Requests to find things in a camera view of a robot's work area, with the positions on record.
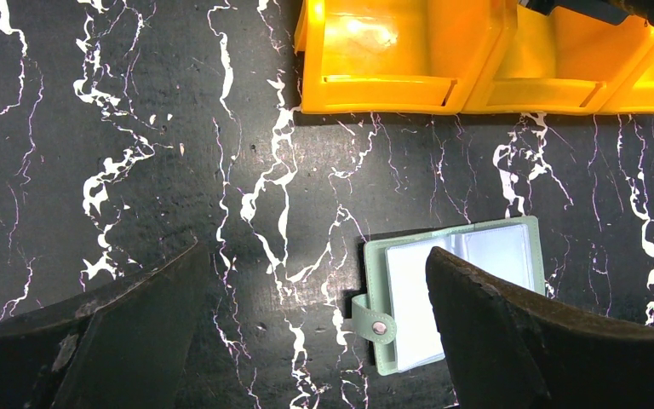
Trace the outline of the yellow three-compartment bin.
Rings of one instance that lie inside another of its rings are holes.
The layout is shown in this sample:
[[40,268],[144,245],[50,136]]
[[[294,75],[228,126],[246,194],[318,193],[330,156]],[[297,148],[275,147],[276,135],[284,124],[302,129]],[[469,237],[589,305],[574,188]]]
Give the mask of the yellow three-compartment bin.
[[518,0],[306,1],[305,113],[654,113],[654,26]]

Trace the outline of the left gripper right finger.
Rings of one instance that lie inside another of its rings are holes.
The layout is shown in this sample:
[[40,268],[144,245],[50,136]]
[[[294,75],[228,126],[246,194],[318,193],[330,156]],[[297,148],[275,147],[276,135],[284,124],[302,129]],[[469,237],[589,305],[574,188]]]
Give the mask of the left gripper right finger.
[[512,284],[440,248],[426,281],[462,408],[654,408],[654,327]]

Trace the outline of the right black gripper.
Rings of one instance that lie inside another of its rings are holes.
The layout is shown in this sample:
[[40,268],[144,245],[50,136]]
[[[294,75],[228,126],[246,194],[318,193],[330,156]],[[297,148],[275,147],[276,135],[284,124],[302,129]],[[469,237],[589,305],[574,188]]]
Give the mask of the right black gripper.
[[520,0],[519,5],[542,15],[569,9],[614,26],[628,16],[638,16],[654,26],[654,0]]

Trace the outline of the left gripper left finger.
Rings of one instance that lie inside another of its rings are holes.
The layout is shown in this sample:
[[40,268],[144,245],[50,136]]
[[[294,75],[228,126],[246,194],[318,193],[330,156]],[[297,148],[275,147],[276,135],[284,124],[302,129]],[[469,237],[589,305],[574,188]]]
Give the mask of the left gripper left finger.
[[210,253],[0,323],[0,408],[171,408],[204,304]]

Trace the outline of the green card holder wallet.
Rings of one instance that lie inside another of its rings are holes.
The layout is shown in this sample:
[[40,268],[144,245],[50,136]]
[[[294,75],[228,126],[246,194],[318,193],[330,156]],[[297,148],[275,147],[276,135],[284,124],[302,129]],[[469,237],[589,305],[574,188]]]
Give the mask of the green card holder wallet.
[[489,274],[545,292],[539,223],[534,216],[372,239],[364,244],[367,292],[352,298],[353,330],[372,343],[380,375],[444,359],[429,301],[426,263],[438,247]]

